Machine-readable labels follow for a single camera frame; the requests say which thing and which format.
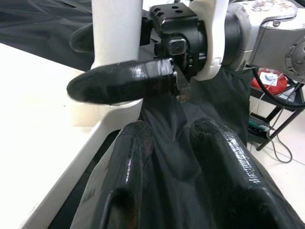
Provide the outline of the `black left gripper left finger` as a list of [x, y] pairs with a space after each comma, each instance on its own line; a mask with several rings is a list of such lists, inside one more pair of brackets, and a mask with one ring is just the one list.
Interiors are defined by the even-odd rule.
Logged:
[[73, 229], [138, 229], [144, 170], [153, 152], [153, 134], [144, 121], [126, 125], [117, 135], [103, 181], [97, 168], [88, 180], [73, 218]]

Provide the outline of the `black metal shelf rack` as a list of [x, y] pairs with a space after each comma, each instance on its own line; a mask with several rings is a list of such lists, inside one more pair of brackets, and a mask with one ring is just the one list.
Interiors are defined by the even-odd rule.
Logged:
[[[267, 117], [254, 113], [249, 115], [249, 139], [250, 141], [258, 143], [259, 146], [256, 148], [256, 150], [261, 151], [265, 146], [271, 143], [277, 134], [283, 131], [285, 127], [287, 127], [299, 114], [301, 114], [301, 112], [305, 110], [305, 107], [301, 109], [295, 109], [290, 106], [282, 106], [277, 104], [269, 96], [263, 95], [263, 91], [255, 87], [251, 87], [251, 96], [257, 99], [261, 97], [264, 102], [275, 106], [275, 108]], [[278, 120], [282, 110], [290, 111], [292, 114], [278, 128], [275, 129], [271, 121]]]

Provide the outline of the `black table cloth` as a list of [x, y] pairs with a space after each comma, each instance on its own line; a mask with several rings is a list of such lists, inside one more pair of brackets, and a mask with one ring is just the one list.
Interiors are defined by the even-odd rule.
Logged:
[[[205, 198], [203, 172], [190, 143], [190, 128], [200, 118], [210, 118], [234, 131], [244, 143], [245, 110], [225, 111], [211, 96], [216, 80], [194, 82], [192, 102], [180, 104], [170, 96], [144, 102], [141, 121], [153, 136], [153, 151], [144, 170], [144, 187], [138, 229], [213, 229]], [[105, 153], [93, 172], [103, 167], [112, 152]], [[55, 229], [66, 229], [73, 218], [70, 205], [57, 217]]]

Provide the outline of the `white plastic children table top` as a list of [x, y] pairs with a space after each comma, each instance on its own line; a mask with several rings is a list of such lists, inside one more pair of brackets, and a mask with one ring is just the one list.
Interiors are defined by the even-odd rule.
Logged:
[[77, 69], [0, 44], [0, 229], [48, 229], [107, 136], [141, 100], [78, 103]]

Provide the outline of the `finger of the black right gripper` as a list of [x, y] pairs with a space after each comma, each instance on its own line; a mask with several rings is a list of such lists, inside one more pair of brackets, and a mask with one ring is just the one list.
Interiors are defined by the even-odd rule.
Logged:
[[127, 61], [96, 67], [72, 79], [68, 96], [78, 102], [118, 104], [160, 94], [178, 95], [171, 59]]
[[74, 31], [70, 37], [69, 45], [76, 52], [93, 53], [93, 24], [89, 23]]

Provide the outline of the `white plastic table leg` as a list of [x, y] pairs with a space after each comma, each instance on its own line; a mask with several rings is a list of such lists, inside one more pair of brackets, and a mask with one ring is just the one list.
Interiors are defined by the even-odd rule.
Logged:
[[91, 0], [92, 68], [138, 59], [143, 0]]

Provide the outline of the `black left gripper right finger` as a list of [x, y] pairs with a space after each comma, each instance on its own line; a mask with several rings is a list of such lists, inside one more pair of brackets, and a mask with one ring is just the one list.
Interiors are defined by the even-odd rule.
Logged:
[[210, 118], [194, 121], [190, 143], [203, 172], [213, 229], [305, 229], [239, 136]]

